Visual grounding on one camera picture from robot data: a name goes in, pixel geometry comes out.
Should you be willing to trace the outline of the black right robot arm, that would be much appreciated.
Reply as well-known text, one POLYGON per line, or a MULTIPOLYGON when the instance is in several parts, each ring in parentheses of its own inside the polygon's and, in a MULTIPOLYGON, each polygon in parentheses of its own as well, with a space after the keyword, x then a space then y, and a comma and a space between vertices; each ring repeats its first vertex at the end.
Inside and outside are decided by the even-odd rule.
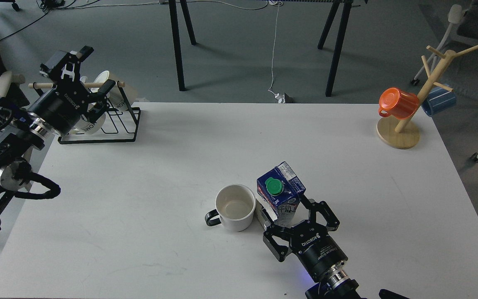
POLYGON ((348 257, 329 235, 338 228, 338 218, 325 201, 315 202, 301 195, 300 202, 309 216, 290 228, 275 224, 262 209, 267 220, 264 244, 279 262, 291 253, 297 256, 315 282, 305 292, 308 299, 360 299, 356 291, 359 284, 344 271, 348 257))

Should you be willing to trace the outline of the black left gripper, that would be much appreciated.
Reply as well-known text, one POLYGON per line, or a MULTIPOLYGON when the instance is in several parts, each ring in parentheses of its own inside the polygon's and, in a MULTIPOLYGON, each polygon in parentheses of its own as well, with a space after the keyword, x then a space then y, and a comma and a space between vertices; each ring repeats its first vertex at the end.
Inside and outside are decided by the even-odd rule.
POLYGON ((32 123, 29 131, 39 137, 47 134, 67 135, 86 113, 87 121, 95 123, 108 110, 107 94, 116 86, 106 80, 96 93, 89 92, 80 83, 81 63, 94 48, 83 46, 80 51, 56 51, 46 63, 40 65, 40 74, 53 83, 29 83, 39 94, 28 109, 32 123))

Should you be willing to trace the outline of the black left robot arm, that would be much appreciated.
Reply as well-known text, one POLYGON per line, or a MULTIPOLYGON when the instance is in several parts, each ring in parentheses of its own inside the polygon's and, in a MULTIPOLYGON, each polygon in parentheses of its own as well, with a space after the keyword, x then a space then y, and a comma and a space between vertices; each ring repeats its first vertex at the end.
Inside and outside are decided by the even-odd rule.
POLYGON ((81 63, 94 49, 57 51, 40 67, 42 76, 51 80, 28 110, 5 99, 11 83, 23 83, 23 76, 6 71, 0 76, 0 215, 13 197, 52 199, 61 189, 50 179, 34 173, 24 154, 31 148, 41 150, 48 135, 64 136, 78 121, 95 124, 108 110, 107 94, 116 86, 114 80, 90 85, 80 80, 81 63))

